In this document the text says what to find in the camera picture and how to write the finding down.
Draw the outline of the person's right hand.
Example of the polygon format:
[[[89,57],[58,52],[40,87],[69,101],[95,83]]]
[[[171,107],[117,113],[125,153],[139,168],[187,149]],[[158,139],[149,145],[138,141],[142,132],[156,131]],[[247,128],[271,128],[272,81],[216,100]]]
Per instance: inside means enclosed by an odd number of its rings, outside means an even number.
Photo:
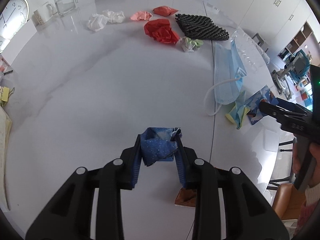
[[[319,183],[319,142],[296,135],[293,147],[293,171],[296,174],[295,188],[303,192],[307,186]]]

